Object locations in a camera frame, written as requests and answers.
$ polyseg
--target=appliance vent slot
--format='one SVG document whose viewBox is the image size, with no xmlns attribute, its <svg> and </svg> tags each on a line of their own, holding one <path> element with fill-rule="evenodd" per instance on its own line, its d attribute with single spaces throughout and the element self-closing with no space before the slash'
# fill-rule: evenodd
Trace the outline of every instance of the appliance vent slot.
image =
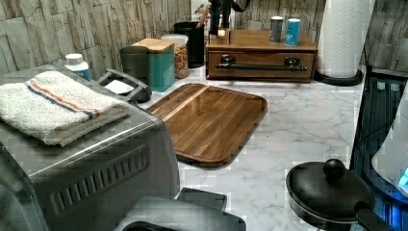
<svg viewBox="0 0 408 231">
<path fill-rule="evenodd" d="M 51 202 L 54 205 L 56 214 L 58 215 L 94 194 L 123 182 L 127 178 L 147 169 L 147 167 L 148 148 L 143 146 L 129 155 L 114 160 L 106 167 L 102 167 L 65 189 L 54 192 L 51 195 Z"/>
</svg>

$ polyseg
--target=kitchen counter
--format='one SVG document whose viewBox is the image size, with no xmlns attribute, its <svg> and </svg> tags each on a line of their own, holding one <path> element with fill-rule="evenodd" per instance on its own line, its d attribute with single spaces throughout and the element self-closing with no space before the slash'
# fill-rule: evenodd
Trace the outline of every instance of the kitchen counter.
<svg viewBox="0 0 408 231">
<path fill-rule="evenodd" d="M 184 84 L 201 83 L 260 95 L 268 112 L 231 164 L 208 169 L 179 162 L 181 187 L 227 195 L 225 212 L 243 218 L 248 231 L 316 230 L 289 206 L 286 175 L 298 164 L 330 158 L 349 166 L 363 84 L 207 81 L 204 67 L 189 72 L 140 106 L 148 108 Z"/>
</svg>

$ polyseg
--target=striped towel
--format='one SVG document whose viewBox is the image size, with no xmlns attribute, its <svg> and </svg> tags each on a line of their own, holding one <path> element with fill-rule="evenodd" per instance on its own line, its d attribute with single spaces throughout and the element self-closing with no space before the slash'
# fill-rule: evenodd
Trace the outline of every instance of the striped towel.
<svg viewBox="0 0 408 231">
<path fill-rule="evenodd" d="M 127 103 L 97 93 L 58 71 L 0 86 L 0 117 L 49 145 L 65 146 L 128 112 Z"/>
</svg>

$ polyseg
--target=metal drawer pull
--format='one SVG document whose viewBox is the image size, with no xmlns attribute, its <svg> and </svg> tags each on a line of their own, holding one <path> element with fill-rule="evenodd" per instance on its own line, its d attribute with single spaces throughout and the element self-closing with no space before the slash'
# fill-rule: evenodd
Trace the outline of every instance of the metal drawer pull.
<svg viewBox="0 0 408 231">
<path fill-rule="evenodd" d="M 217 65 L 218 69 L 257 69 L 257 70 L 307 70 L 307 65 L 299 65 L 300 59 L 286 58 L 285 65 L 256 65 L 256 64 L 235 64 L 235 57 L 223 55 L 221 63 Z"/>
</svg>

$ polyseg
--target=gray wood backsplash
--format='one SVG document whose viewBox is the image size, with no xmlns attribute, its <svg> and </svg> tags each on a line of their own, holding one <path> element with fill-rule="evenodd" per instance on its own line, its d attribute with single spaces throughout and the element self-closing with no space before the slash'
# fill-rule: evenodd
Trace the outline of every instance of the gray wood backsplash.
<svg viewBox="0 0 408 231">
<path fill-rule="evenodd" d="M 246 0 L 237 0 L 241 5 Z M 299 17 L 314 43 L 325 0 L 252 0 L 235 29 L 269 30 L 274 15 Z M 119 49 L 191 20 L 188 0 L 0 0 L 0 74 L 81 53 L 95 79 L 121 69 Z M 408 2 L 376 0 L 366 40 L 375 67 L 408 72 Z"/>
<path fill-rule="evenodd" d="M 0 74 L 81 53 L 95 79 L 119 49 L 191 20 L 185 0 L 0 0 Z"/>
</svg>

